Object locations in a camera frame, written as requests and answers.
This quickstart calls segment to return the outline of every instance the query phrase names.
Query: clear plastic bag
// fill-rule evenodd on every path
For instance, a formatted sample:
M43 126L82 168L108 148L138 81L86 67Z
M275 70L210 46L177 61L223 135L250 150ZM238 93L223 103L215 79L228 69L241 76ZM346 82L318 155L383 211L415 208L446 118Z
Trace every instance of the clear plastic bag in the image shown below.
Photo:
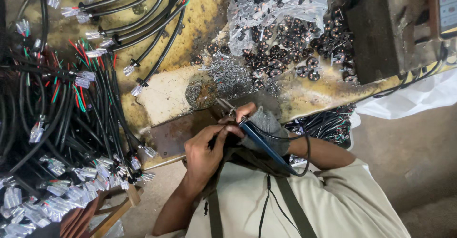
M250 30L243 27L280 24L287 15L315 22L319 30L313 36L319 37L323 33L323 15L327 8L327 0L230 0L227 10L230 50L240 56L243 49L254 44Z

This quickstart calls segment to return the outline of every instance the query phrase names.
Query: green strap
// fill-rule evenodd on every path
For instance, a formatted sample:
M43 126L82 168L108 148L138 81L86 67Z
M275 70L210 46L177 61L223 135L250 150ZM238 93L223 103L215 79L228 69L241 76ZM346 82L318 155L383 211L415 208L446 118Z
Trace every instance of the green strap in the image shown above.
M297 198L293 194L292 188L290 187L289 182L285 177L275 177L276 183L278 184L279 190L283 195L283 199L289 209L290 214L292 215L295 225L297 225L300 235L306 238L317 238L316 233L313 230L313 227L309 223L308 218L306 217L305 212L298 203Z
M221 212L219 209L218 191L215 190L208 196L209 206L209 223L211 226L211 237L212 238L223 238L222 235L222 220Z

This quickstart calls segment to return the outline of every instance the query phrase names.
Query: plastic bag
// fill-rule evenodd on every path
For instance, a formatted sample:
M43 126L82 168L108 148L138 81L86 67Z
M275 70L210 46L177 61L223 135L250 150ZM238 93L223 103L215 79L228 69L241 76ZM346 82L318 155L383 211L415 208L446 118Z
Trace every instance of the plastic bag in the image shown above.
M323 33L323 15L327 8L327 0L230 0L227 9L230 50L240 56L243 49L254 44L250 31L243 27L279 24L287 15L315 22L320 30L313 36L319 37Z
M403 118L427 109L457 102L457 69L425 78L380 99L357 103L356 112L378 118Z

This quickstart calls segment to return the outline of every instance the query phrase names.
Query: white plastic sheet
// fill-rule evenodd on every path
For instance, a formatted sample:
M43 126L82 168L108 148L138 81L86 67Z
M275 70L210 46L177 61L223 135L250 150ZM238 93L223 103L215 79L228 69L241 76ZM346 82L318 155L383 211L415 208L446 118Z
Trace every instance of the white plastic sheet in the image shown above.
M356 112L378 118L403 118L427 109L457 102L457 69L425 78L380 99L357 103Z

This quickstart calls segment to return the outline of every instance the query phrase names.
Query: metal plate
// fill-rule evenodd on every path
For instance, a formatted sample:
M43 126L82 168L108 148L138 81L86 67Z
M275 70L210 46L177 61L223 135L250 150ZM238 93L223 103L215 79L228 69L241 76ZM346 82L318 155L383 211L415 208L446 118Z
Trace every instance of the metal plate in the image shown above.
M275 95L259 90L240 98L231 100L233 106L242 106L249 102L262 105L271 111L277 119L281 118L279 103ZM208 109L192 112L181 118L156 126L150 130L155 149L162 158L171 157L184 152L184 142L194 137L208 125L217 124L222 118L223 109L217 104Z

